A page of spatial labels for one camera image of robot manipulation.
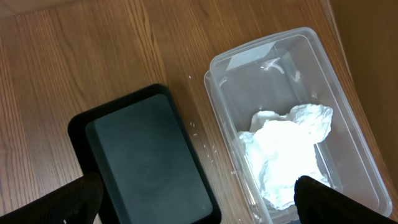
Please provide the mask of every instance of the black object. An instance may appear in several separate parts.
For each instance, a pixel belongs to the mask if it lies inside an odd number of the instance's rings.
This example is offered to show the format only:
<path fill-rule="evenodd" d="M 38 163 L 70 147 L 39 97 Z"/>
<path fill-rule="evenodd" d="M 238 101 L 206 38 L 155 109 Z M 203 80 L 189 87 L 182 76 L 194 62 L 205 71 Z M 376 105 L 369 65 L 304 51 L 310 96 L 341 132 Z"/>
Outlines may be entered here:
<path fill-rule="evenodd" d="M 308 176 L 296 181 L 294 191 L 301 224 L 397 224 Z"/>
<path fill-rule="evenodd" d="M 83 173 L 105 186 L 103 223 L 221 222 L 172 96 L 152 85 L 75 116 L 68 133 Z"/>
<path fill-rule="evenodd" d="M 92 224 L 103 195 L 101 179 L 87 174 L 0 217 L 1 224 Z"/>

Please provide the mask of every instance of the transparent plastic bin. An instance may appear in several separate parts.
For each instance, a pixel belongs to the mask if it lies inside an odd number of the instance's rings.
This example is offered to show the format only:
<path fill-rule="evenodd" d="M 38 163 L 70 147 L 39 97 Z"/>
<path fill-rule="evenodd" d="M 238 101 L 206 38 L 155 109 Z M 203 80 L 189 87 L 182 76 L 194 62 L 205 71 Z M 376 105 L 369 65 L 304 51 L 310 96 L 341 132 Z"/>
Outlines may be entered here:
<path fill-rule="evenodd" d="M 205 86 L 254 223 L 282 224 L 299 217 L 294 205 L 275 210 L 263 201 L 237 133 L 248 131 L 260 110 L 286 114 L 306 103 L 334 111 L 330 134 L 314 145 L 318 167 L 331 187 L 384 216 L 391 214 L 386 187 L 313 30 L 281 32 L 216 56 Z"/>

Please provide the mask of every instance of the plastic container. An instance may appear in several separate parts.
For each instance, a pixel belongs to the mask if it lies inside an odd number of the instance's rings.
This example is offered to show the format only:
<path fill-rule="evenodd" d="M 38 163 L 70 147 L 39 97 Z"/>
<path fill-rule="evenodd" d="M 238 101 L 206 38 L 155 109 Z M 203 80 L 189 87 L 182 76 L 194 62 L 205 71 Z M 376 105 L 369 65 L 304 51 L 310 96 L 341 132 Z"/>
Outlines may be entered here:
<path fill-rule="evenodd" d="M 237 139 L 260 110 L 286 114 L 295 105 L 333 108 L 331 132 L 314 145 L 318 167 L 335 190 L 389 216 L 392 202 L 326 53 L 309 28 L 270 35 L 216 56 L 205 86 L 254 223 L 298 220 L 297 209 L 275 210 L 259 194 Z"/>

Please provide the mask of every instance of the white cloth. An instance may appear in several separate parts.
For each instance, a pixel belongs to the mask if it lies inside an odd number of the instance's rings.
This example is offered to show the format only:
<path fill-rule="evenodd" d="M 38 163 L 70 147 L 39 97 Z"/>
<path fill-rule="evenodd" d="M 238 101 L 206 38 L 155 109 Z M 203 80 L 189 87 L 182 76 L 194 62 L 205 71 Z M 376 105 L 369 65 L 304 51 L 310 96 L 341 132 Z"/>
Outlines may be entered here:
<path fill-rule="evenodd" d="M 302 175 L 330 186 L 317 166 L 314 144 L 327 137 L 332 114 L 323 105 L 295 106 L 284 116 L 260 111 L 249 132 L 239 133 L 257 187 L 273 208 L 294 204 L 294 184 Z"/>

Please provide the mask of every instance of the brown wooden tabletop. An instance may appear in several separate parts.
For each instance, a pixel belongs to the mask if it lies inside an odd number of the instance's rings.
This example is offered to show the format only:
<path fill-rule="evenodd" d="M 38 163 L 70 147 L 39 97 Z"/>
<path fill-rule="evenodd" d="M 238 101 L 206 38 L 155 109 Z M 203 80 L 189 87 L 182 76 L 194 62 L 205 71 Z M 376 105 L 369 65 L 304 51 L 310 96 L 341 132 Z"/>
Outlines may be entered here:
<path fill-rule="evenodd" d="M 0 21 L 0 215 L 82 175 L 67 134 L 73 116 L 161 83 L 176 101 L 223 223 L 250 223 L 203 76 L 220 53 L 304 26 L 320 37 L 396 204 L 320 1 L 92 0 Z"/>

